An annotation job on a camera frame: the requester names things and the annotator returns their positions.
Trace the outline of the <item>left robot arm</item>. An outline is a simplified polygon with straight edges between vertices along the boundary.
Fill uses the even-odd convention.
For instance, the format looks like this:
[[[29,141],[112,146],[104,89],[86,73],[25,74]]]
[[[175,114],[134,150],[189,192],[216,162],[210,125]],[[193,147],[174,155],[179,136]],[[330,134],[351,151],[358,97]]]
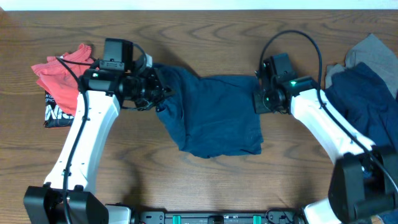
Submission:
[[[80,77],[77,108],[60,156],[43,186],[27,188],[23,203],[31,223],[139,223],[139,214],[121,203],[96,197],[96,178],[109,131],[132,101],[147,111],[173,95],[152,57],[140,45],[107,38],[104,56]]]

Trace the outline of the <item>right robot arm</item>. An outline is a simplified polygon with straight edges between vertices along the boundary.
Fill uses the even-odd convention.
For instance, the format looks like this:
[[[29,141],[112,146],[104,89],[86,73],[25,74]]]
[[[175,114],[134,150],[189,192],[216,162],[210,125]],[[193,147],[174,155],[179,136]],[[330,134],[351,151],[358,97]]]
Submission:
[[[397,209],[397,153],[362,135],[329,103],[312,77],[299,78],[287,54],[261,60],[257,114],[291,114],[332,161],[327,198],[305,206],[298,223],[360,223]]]

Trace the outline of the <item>dark blue denim shorts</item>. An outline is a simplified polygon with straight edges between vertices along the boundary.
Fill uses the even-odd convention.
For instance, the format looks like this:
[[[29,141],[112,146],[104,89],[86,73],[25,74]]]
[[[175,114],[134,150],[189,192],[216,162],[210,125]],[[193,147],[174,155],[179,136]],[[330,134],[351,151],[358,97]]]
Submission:
[[[155,65],[175,92],[156,115],[180,151],[209,159],[260,154],[263,137],[254,111],[255,77],[198,77],[182,67]]]

